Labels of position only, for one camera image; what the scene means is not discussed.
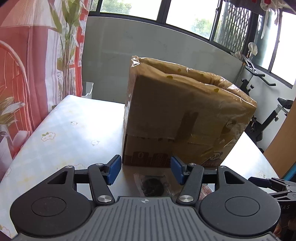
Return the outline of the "person right hand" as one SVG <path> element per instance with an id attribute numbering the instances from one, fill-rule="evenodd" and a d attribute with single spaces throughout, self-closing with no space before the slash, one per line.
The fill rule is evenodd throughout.
<path id="1" fill-rule="evenodd" d="M 280 240 L 295 241 L 295 215 L 283 214 L 273 233 Z"/>

